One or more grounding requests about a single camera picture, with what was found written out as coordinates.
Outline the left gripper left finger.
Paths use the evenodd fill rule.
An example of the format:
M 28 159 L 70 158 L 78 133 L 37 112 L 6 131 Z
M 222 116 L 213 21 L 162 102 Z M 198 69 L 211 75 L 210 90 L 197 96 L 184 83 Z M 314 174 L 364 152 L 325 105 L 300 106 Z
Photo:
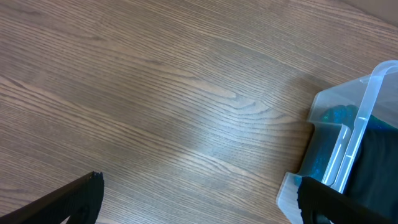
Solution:
M 94 224 L 104 197 L 101 172 L 90 172 L 73 182 L 1 217 L 8 224 Z

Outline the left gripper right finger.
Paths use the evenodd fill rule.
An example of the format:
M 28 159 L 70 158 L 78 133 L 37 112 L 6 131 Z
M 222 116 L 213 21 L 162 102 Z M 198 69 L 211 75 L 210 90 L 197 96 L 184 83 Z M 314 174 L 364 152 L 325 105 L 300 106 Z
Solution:
M 397 178 L 356 175 L 341 194 L 303 177 L 297 195 L 304 223 L 397 223 Z

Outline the black cloth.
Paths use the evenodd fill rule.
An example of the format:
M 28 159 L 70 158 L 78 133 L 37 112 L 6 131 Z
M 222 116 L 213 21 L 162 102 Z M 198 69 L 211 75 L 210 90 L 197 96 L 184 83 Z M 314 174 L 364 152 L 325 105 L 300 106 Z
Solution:
M 397 223 L 396 129 L 369 129 L 365 132 L 345 195 Z

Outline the blue green sequin cloth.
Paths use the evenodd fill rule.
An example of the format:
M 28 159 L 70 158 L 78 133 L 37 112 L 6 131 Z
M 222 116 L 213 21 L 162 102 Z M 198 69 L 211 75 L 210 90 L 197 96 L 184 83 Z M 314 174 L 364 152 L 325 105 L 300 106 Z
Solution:
M 345 176 L 345 187 L 348 183 L 349 175 L 354 166 L 356 156 L 351 161 L 351 167 L 342 167 L 343 156 L 351 137 L 354 120 L 358 108 L 354 105 L 338 105 L 324 111 L 315 124 L 315 132 L 307 149 L 307 153 L 302 162 L 298 176 L 311 177 L 337 191 L 345 188 L 338 175 Z M 388 123 L 370 116 L 365 132 L 369 129 L 396 129 Z M 362 138 L 355 138 L 355 142 L 361 144 Z

